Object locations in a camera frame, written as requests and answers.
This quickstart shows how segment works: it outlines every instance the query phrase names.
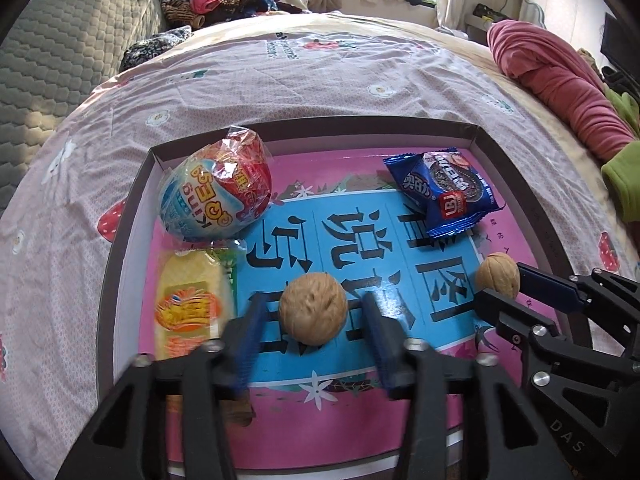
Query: bed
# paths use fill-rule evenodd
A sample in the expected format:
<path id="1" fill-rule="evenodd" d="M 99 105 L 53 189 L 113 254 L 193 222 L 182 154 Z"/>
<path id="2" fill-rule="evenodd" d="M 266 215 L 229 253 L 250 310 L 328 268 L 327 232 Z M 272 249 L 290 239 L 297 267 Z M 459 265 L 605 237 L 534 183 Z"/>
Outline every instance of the bed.
<path id="1" fill-rule="evenodd" d="M 117 216 L 149 147 L 230 124 L 357 114 L 482 126 L 534 189 L 574 272 L 603 266 L 605 239 L 620 274 L 634 277 L 638 252 L 596 163 L 498 72 L 487 48 L 340 14 L 198 31 L 98 86 L 37 153 L 0 219 L 0 420 L 34 478 L 55 476 L 97 405 L 96 327 L 111 249 L 101 225 Z M 592 335 L 595 348 L 616 350 L 597 327 Z"/>

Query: pink towel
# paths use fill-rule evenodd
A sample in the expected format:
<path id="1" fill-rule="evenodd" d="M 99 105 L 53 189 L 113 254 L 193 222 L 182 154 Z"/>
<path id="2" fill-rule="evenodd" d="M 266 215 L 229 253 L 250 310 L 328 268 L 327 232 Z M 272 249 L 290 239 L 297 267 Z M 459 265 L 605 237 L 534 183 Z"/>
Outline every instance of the pink towel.
<path id="1" fill-rule="evenodd" d="M 206 14 L 219 6 L 220 0 L 191 0 L 191 9 L 196 14 Z"/>
<path id="2" fill-rule="evenodd" d="M 604 95 L 593 69 L 566 41 L 526 22 L 489 29 L 489 48 L 504 75 L 519 81 L 607 162 L 635 139 Z"/>

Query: black monitor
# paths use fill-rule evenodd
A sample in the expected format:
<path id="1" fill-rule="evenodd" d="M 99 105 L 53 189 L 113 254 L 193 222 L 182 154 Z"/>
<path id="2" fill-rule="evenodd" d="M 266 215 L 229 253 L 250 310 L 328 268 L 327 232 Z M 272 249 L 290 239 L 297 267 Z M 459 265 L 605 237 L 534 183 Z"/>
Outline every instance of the black monitor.
<path id="1" fill-rule="evenodd" d="M 605 16 L 600 51 L 613 66 L 640 87 L 640 44 L 636 43 L 621 23 L 608 13 Z"/>

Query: blue snack package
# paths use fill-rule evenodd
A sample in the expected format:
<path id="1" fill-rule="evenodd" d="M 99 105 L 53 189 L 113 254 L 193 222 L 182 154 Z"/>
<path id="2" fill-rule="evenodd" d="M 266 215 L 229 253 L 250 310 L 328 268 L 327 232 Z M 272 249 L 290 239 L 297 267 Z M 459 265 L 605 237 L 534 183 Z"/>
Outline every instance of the blue snack package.
<path id="1" fill-rule="evenodd" d="M 461 233 L 504 207 L 456 148 L 390 156 L 384 163 L 399 189 L 424 212 L 428 237 Z"/>

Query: white flower illustration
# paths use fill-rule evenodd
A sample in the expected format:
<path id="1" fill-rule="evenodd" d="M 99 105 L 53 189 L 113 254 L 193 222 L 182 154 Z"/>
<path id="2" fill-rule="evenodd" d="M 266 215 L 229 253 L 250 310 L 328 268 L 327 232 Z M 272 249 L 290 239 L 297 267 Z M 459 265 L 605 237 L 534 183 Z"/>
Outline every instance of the white flower illustration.
<path id="1" fill-rule="evenodd" d="M 507 115 L 513 115 L 514 113 L 514 109 L 511 108 L 511 106 L 508 104 L 508 102 L 502 100 L 502 99 L 496 99 L 495 97 L 489 95 L 489 94 L 484 94 L 482 96 L 482 99 L 484 100 L 485 103 L 487 103 L 488 105 L 494 106 L 496 108 L 498 108 L 498 110 L 500 110 L 501 112 L 507 114 Z"/>
<path id="2" fill-rule="evenodd" d="M 312 189 L 313 186 L 304 187 L 300 185 L 300 189 L 295 190 L 294 193 L 296 194 L 296 198 L 306 198 L 307 196 L 314 194 L 314 192 L 311 191 Z"/>
<path id="3" fill-rule="evenodd" d="M 22 243 L 24 242 L 24 231 L 20 229 L 14 237 L 14 246 L 11 249 L 13 254 L 18 254 L 22 249 Z"/>
<path id="4" fill-rule="evenodd" d="M 158 110 L 146 119 L 147 126 L 160 126 L 169 120 L 169 110 Z"/>
<path id="5" fill-rule="evenodd" d="M 375 95 L 376 97 L 391 97 L 396 91 L 391 88 L 391 86 L 385 85 L 369 85 L 367 86 L 367 90 L 371 95 Z"/>
<path id="6" fill-rule="evenodd" d="M 69 155 L 71 155 L 75 148 L 76 145 L 74 144 L 74 142 L 71 139 L 68 139 L 62 149 L 51 161 L 51 164 L 49 164 L 46 173 L 42 177 L 42 181 L 40 182 L 41 184 L 46 184 L 51 179 L 51 177 L 57 175 L 60 172 L 60 164 L 62 164 L 64 160 L 69 158 Z"/>
<path id="7" fill-rule="evenodd" d="M 338 399 L 336 399 L 334 396 L 332 396 L 332 394 L 324 390 L 329 384 L 331 384 L 331 381 L 332 380 L 329 379 L 327 381 L 323 381 L 318 384 L 318 374 L 316 374 L 315 370 L 311 372 L 311 386 L 308 386 L 307 384 L 298 385 L 303 390 L 308 391 L 305 402 L 309 402 L 311 399 L 315 400 L 316 408 L 318 410 L 322 410 L 322 399 L 330 400 L 331 402 L 336 402 Z"/>

